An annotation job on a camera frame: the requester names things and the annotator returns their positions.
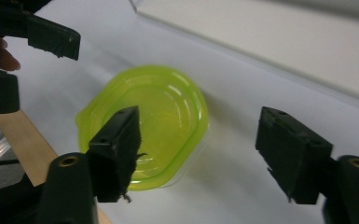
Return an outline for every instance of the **translucent green container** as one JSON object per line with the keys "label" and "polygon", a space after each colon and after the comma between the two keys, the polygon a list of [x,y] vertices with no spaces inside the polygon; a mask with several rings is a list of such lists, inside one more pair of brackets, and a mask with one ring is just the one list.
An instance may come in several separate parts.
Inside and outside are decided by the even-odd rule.
{"label": "translucent green container", "polygon": [[208,129],[207,106],[199,88],[170,67],[146,65],[112,80],[76,116],[81,152],[110,117],[138,105],[142,143],[129,190],[160,187],[179,170]]}

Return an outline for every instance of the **finger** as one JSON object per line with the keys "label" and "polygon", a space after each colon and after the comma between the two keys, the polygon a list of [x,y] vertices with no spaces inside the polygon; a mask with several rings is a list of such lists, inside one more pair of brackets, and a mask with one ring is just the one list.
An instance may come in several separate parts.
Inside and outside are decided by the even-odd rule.
{"label": "finger", "polygon": [[6,48],[7,48],[6,40],[4,40],[0,37],[0,49],[6,49]]}
{"label": "finger", "polygon": [[7,50],[0,49],[0,68],[14,71],[20,70],[21,65]]}

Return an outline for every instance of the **plastic lid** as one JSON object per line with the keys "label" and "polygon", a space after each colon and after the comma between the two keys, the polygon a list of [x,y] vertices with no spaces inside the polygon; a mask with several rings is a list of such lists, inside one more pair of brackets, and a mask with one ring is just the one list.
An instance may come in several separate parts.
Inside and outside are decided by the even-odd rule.
{"label": "plastic lid", "polygon": [[146,65],[124,71],[76,116],[81,152],[120,109],[138,105],[142,143],[129,190],[164,185],[177,172],[208,128],[207,106],[199,88],[170,67]]}

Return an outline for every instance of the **wooden edge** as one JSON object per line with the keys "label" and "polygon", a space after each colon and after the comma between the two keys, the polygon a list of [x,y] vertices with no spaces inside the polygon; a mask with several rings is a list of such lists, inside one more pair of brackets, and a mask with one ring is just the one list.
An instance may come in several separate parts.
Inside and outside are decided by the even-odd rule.
{"label": "wooden edge", "polygon": [[[0,114],[0,128],[34,186],[46,181],[48,167],[57,153],[23,111]],[[98,207],[100,224],[112,224]]]}

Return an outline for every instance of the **white table surface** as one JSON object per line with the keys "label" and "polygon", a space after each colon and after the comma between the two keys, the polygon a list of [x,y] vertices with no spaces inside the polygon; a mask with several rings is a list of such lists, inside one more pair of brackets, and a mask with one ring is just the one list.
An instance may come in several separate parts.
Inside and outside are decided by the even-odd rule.
{"label": "white table surface", "polygon": [[269,0],[143,0],[137,8],[141,15],[359,97],[358,18]]}
{"label": "white table surface", "polygon": [[206,148],[173,186],[101,204],[113,223],[323,223],[323,197],[314,206],[288,203],[255,150],[260,109],[301,120],[335,145],[334,158],[359,156],[358,99],[145,19],[127,0],[56,0],[38,15],[82,34],[78,62],[7,39],[21,61],[21,107],[58,154],[78,151],[76,113],[119,71],[169,65],[205,95]]}

